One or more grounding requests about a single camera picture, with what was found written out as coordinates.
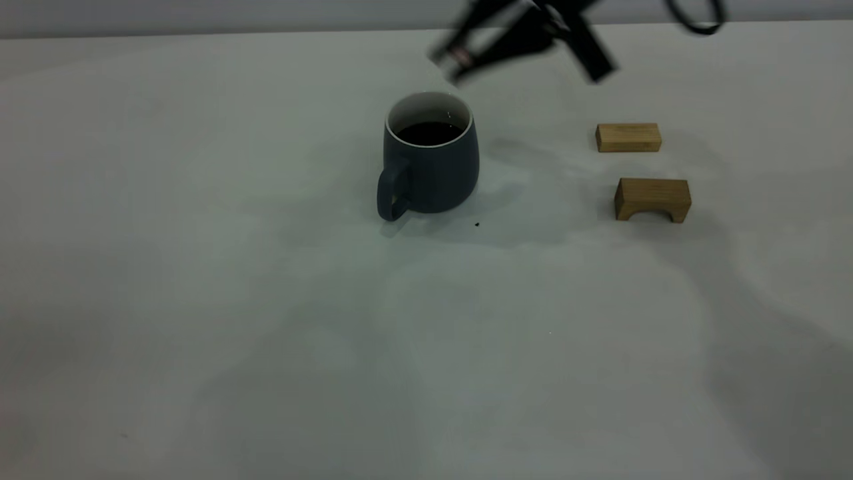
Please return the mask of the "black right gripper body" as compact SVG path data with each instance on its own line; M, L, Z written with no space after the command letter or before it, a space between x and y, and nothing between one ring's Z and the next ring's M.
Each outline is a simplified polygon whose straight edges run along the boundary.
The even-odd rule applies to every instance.
M589 42L584 12L589 1L523 1L524 15L516 23L518 36L558 37L566 42Z

